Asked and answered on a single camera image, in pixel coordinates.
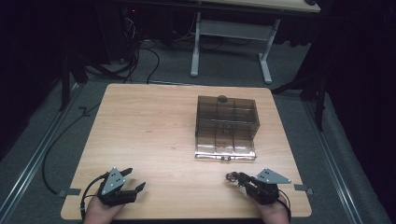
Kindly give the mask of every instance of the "aluminum rail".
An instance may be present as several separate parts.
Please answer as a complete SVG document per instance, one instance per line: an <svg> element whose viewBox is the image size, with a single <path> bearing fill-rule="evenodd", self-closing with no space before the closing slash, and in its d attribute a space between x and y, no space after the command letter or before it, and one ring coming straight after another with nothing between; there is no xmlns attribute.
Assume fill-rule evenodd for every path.
<svg viewBox="0 0 396 224"><path fill-rule="evenodd" d="M0 223L7 223L12 216L15 208L17 207L21 197L24 192L28 188L30 182L32 181L35 173L40 167L42 161L44 160L44 156L46 152L49 150L49 146L54 138L54 135L59 130L64 117L69 111L73 102L77 99L79 94L81 93L83 86L79 86L75 84L72 88L72 97L67 105L67 107L63 111L59 111L55 120L50 125L37 149L35 150L35 154L32 156L32 159L29 160L28 164L24 168L20 177L18 178L16 184L12 188L11 192L8 194L6 200L3 202L0 208Z"/></svg>
<svg viewBox="0 0 396 224"><path fill-rule="evenodd" d="M363 223L361 220L361 215L359 214L359 211L356 208L355 203L353 202L353 198L349 191L347 183L342 177L340 170L338 169L337 163L334 157L332 156L332 151L329 145L327 144L323 132L321 132L318 129L318 126L316 125L316 122L313 119L313 117L315 116L314 115L315 112L314 109L312 108L312 105L309 104L309 102L303 102L303 106L305 112L308 114L308 117L310 118L311 124L315 129L318 140L321 144L321 149L322 149L323 157L326 161L325 162L326 166L329 170L330 176L332 177L332 182L334 183L335 189L337 190L338 196L340 197L341 203L344 206L349 222L355 224Z"/></svg>

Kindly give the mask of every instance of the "white desk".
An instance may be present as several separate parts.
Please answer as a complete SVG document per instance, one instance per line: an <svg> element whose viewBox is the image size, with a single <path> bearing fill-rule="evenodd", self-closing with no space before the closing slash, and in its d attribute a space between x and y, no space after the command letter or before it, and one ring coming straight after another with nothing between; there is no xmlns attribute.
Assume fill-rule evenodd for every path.
<svg viewBox="0 0 396 224"><path fill-rule="evenodd" d="M244 7L265 7L279 10L292 10L299 12L320 12L318 5L309 6L304 0L202 0L207 3L231 4ZM238 22L202 20L201 13L197 13L195 29L195 45L192 53L191 76L197 77L200 57L201 35L216 35L231 38L243 38L265 41L265 48L259 54L264 82L272 83L271 74L267 64L267 57L274 42L280 20L275 20L272 26L260 26Z"/></svg>

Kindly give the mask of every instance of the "metal plate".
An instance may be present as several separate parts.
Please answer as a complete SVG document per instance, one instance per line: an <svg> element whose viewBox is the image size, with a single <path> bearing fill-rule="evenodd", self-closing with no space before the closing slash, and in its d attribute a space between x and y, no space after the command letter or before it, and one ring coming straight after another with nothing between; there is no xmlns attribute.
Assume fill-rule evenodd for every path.
<svg viewBox="0 0 396 224"><path fill-rule="evenodd" d="M268 168L263 169L256 179L266 184L290 184L291 180Z"/></svg>

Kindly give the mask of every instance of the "small dark object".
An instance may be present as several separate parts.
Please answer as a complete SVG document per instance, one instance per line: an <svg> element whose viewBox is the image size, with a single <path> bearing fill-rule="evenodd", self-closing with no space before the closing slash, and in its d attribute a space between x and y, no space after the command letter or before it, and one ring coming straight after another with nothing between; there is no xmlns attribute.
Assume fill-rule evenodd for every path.
<svg viewBox="0 0 396 224"><path fill-rule="evenodd" d="M304 0L309 6L314 6L317 1L316 0Z"/></svg>
<svg viewBox="0 0 396 224"><path fill-rule="evenodd" d="M101 183L97 197L104 204L109 206L115 206L124 203L134 203L138 192L142 191L145 187L146 182L140 184L133 190L121 191L121 188L125 181L123 176L128 175L132 172L132 168L129 168L121 173L116 169L110 172L109 176Z"/></svg>
<svg viewBox="0 0 396 224"><path fill-rule="evenodd" d="M252 197L258 203L266 205L277 201L279 190L277 184L265 184L258 181L255 177L244 173L232 172L225 176L231 182L238 181L239 187L245 187L247 195Z"/></svg>

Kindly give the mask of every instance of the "gray carpet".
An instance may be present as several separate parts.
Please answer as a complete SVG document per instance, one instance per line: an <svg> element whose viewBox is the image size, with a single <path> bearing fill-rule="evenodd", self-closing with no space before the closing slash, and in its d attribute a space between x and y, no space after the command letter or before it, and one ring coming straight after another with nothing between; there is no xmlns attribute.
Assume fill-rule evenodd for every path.
<svg viewBox="0 0 396 224"><path fill-rule="evenodd" d="M152 42L144 46L153 46ZM255 50L260 43L251 43L245 49ZM263 83L261 68L256 54L246 54L236 46L221 46L217 50L202 50L200 74L190 77L192 46L174 45L172 48L157 43L152 49L160 56L158 69L151 77L152 84L159 82L194 85L246 86L274 89L294 78L308 47L291 48L287 43L274 45L268 58L273 84ZM148 50L140 50L139 64L132 76L133 83L146 82L156 66L156 56ZM115 70L122 65L112 64ZM83 112L81 107L91 108L100 103L106 86L119 82L108 78L90 76L89 82L78 89L81 93L71 105L60 130L76 120ZM293 218L291 223L352 223L340 200L339 192L326 166L323 139L338 165L340 173L358 208L361 223L390 223L387 214L364 175L359 162L345 137L332 102L327 96L323 116L323 133L312 124L307 112L310 103L303 103L298 91L274 95L276 106L284 125L291 150L305 185L313 190L308 195L313 213L310 217ZM17 182L23 169L36 151L47 129L58 114L61 105L61 86L58 84L30 119L29 125L9 154L1 161L0 202L4 202ZM79 157L94 122L96 109L88 117L80 119L65 132L50 150L46 160L46 177L56 190L70 186ZM64 199L51 194L45 187L38 169L12 213L8 223L78 223L62 220L60 213ZM245 220L222 220L221 223L242 223ZM219 223L219 220L174 220L170 223Z"/></svg>

